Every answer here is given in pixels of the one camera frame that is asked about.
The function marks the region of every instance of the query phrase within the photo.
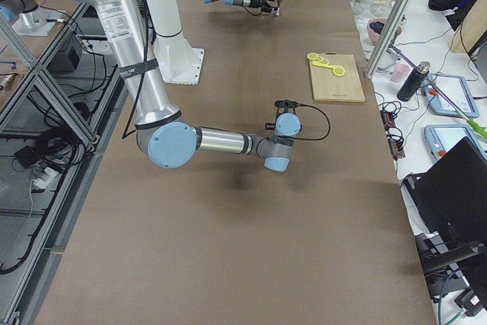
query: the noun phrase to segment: wooden cutting board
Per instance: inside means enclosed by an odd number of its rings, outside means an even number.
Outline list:
[[[335,76],[332,69],[310,64],[311,84],[314,100],[335,102],[365,102],[364,91],[353,55],[319,53],[330,64],[345,68],[345,75]]]

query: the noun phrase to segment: white cup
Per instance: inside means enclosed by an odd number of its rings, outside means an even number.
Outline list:
[[[411,69],[408,65],[398,63],[394,68],[393,74],[390,76],[390,80],[395,83],[402,83],[406,80],[410,72]]]

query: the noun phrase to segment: white table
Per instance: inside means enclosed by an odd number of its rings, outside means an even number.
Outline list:
[[[361,16],[355,18],[358,31],[361,35],[361,43],[364,48],[366,56],[370,55],[374,48],[372,42],[368,38],[367,23],[370,19],[375,18],[369,10],[365,10]],[[482,79],[482,76],[476,70],[476,67],[471,62],[470,67],[477,73],[473,74],[467,63],[469,57],[466,53],[449,53],[449,45],[451,37],[454,32],[451,30],[449,23],[441,12],[432,11],[428,8],[428,0],[412,0],[406,11],[406,23],[402,26],[403,33],[397,37],[396,44],[427,41],[433,37],[442,35],[446,30],[445,35],[436,40],[432,40],[425,44],[410,44],[399,46],[404,55],[409,57],[416,65],[421,61],[428,61],[431,63],[431,72],[441,71],[449,75],[462,75],[469,86],[470,91],[474,97],[487,96],[487,84]],[[396,93],[401,87],[401,83],[394,83],[390,80],[390,73],[376,72],[372,78],[374,88],[377,93],[384,96],[385,101],[397,100]],[[377,95],[377,102],[383,102],[382,97]],[[428,149],[426,141],[423,137],[423,127],[426,125],[437,124],[453,124],[464,123],[461,118],[436,116],[428,110],[425,115],[419,119],[413,128],[413,123],[425,112],[427,107],[427,100],[423,96],[418,98],[413,97],[409,102],[401,102],[403,107],[411,110],[402,109],[399,116],[395,120],[396,125],[402,130],[403,135],[409,134],[406,140],[405,153],[406,157],[397,161],[397,177],[401,181],[407,174],[426,172],[435,162],[434,158]],[[476,105],[479,108],[480,117],[476,119],[481,126],[487,124],[487,100],[476,100]],[[483,148],[487,149],[487,141],[480,140]],[[412,202],[409,194],[403,189],[403,198],[405,200],[406,208],[408,209],[409,220],[412,230],[415,235],[422,232],[428,232],[422,220],[419,217],[418,211]],[[441,304],[441,319],[445,324],[451,319],[459,310],[455,305],[454,299],[461,292],[451,292],[444,298]],[[438,306],[434,304],[435,311],[438,311]],[[455,321],[457,325],[485,325],[487,323],[487,311],[481,311],[476,317],[462,316]]]

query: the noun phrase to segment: blue cable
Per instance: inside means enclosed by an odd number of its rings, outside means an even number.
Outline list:
[[[451,325],[456,319],[463,315],[462,311],[458,311],[455,316],[453,316],[445,325]]]
[[[441,299],[444,296],[444,290],[447,286],[447,283],[450,281],[451,277],[454,276],[456,272],[458,272],[460,268],[456,268],[452,273],[448,275],[448,277],[444,280],[443,285],[441,285],[441,290],[440,290],[440,298],[438,299],[438,325],[441,325]],[[448,324],[453,323],[454,319],[451,319],[448,321]]]

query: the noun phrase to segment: monitor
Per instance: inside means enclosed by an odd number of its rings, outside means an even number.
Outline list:
[[[415,183],[415,204],[426,227],[450,249],[481,241],[487,245],[487,160],[467,138],[461,139]],[[487,309],[487,256],[458,263]]]

